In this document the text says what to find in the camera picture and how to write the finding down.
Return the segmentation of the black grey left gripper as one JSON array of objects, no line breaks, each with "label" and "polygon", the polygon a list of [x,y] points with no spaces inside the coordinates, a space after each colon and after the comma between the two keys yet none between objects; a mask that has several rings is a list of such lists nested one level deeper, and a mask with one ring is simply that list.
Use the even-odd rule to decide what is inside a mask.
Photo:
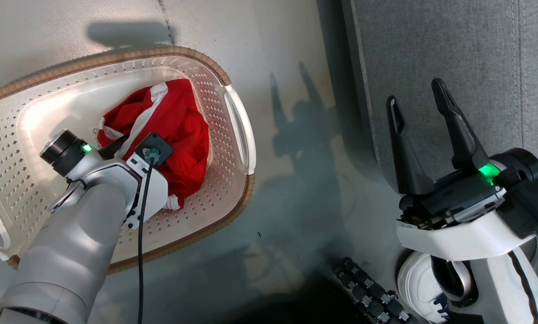
[{"label": "black grey left gripper", "polygon": [[123,135],[100,149],[94,148],[68,129],[61,130],[40,152],[57,174],[66,180],[69,189],[88,189],[111,183],[126,192],[137,192],[140,176],[115,156],[129,135]]}]

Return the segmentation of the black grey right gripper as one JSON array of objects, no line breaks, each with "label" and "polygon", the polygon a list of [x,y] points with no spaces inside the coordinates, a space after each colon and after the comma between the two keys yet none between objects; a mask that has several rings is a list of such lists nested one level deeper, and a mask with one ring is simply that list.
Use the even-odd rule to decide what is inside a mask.
[{"label": "black grey right gripper", "polygon": [[400,221],[423,230],[437,230],[494,211],[505,201],[507,190],[493,179],[514,169],[520,180],[538,178],[538,158],[528,150],[514,148],[489,156],[472,127],[440,78],[431,81],[436,108],[444,117],[453,149],[455,171],[433,183],[423,171],[408,138],[408,128],[397,98],[390,96],[386,112],[390,128],[397,189],[407,194],[400,200]]}]

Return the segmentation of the red white basketball jersey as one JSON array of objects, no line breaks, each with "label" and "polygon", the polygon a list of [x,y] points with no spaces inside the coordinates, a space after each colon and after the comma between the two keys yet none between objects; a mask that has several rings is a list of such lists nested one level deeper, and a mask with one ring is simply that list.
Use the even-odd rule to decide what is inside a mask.
[{"label": "red white basketball jersey", "polygon": [[103,115],[96,138],[103,147],[126,135],[116,156],[127,160],[150,133],[158,133],[174,150],[158,171],[168,183],[165,208],[178,211],[201,188],[210,149],[209,126],[197,108],[190,80],[136,90]]}]

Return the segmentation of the grey fabric sofa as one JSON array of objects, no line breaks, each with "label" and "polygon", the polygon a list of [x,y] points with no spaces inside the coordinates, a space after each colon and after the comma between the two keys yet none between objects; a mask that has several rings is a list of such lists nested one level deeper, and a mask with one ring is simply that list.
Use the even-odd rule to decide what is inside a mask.
[{"label": "grey fabric sofa", "polygon": [[538,0],[341,0],[372,151],[397,189],[386,101],[396,96],[426,174],[452,172],[431,81],[442,79],[489,155],[538,158]]}]

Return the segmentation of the white perforated laundry basket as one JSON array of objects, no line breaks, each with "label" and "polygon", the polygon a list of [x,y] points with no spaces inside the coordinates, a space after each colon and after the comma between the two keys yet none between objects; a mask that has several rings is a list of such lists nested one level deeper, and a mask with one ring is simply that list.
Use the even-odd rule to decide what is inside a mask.
[{"label": "white perforated laundry basket", "polygon": [[159,211],[143,230],[143,262],[193,244],[232,223],[252,198],[256,146],[248,114],[228,74],[195,49],[164,46],[102,53],[59,64],[0,88],[0,260],[17,269],[66,181],[40,158],[67,128],[87,142],[102,116],[129,94],[188,79],[209,125],[201,188],[180,211]]}]

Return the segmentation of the white sneaker with dark print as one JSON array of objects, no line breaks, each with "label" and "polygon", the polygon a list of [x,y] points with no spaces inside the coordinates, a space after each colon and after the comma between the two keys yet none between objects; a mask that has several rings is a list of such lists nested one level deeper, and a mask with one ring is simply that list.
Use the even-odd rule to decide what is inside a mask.
[{"label": "white sneaker with dark print", "polygon": [[396,273],[397,289],[403,302],[429,324],[450,320],[448,297],[433,272],[431,256],[410,251]]}]

